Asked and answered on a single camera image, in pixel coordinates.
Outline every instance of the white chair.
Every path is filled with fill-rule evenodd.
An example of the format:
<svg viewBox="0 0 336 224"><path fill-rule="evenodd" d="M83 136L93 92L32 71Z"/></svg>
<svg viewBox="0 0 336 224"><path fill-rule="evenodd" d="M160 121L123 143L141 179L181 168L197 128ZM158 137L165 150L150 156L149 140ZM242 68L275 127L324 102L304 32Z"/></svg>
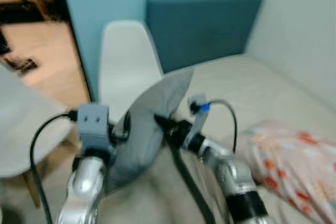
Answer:
<svg viewBox="0 0 336 224"><path fill-rule="evenodd" d="M38 196L29 174L30 144L37 129L65 108L26 86L16 73L1 64L0 90L0 178L23 174L38 207ZM66 119L47 126L35 146L36 163L62 142L70 130L71 123Z"/></svg>
<svg viewBox="0 0 336 224"><path fill-rule="evenodd" d="M162 75L151 35L140 22L107 24L102 38L99 100L110 107L112 122L117 122Z"/></svg>

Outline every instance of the white mattress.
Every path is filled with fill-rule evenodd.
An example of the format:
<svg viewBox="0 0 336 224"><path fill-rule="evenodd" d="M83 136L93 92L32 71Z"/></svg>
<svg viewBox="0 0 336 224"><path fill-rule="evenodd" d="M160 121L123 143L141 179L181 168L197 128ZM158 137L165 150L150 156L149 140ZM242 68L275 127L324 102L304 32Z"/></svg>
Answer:
<svg viewBox="0 0 336 224"><path fill-rule="evenodd" d="M223 98L229 101L237 114L238 131L265 119L275 119L331 140L336 135L335 111L251 57L226 57L197 66L187 95L176 113L178 118L192 119L187 99L198 93L206 93L208 99ZM225 108L213 108L203 132L231 148L232 139L226 136L232 136L232 131L229 112ZM204 170L199 166L195 170L196 166L192 166L198 184L203 189L209 188L209 185L205 186L207 175ZM278 223L310 222L264 188L261 187L259 191L269 213Z"/></svg>

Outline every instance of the wooden floor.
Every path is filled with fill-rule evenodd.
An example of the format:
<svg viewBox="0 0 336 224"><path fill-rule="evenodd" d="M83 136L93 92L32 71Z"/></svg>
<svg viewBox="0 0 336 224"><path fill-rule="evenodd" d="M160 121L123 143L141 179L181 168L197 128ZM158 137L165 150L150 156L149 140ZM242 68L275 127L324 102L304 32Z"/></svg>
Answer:
<svg viewBox="0 0 336 224"><path fill-rule="evenodd" d="M76 47L67 23L2 26L11 58L32 58L39 67L23 81L44 95L75 108L89 101Z"/></svg>

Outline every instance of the teal headboard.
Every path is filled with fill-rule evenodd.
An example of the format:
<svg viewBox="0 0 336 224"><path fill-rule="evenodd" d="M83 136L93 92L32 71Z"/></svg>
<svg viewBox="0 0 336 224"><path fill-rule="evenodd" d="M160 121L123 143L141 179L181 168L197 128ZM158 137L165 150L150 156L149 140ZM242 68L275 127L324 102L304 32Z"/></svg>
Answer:
<svg viewBox="0 0 336 224"><path fill-rule="evenodd" d="M241 54L262 0L147 0L164 72Z"/></svg>

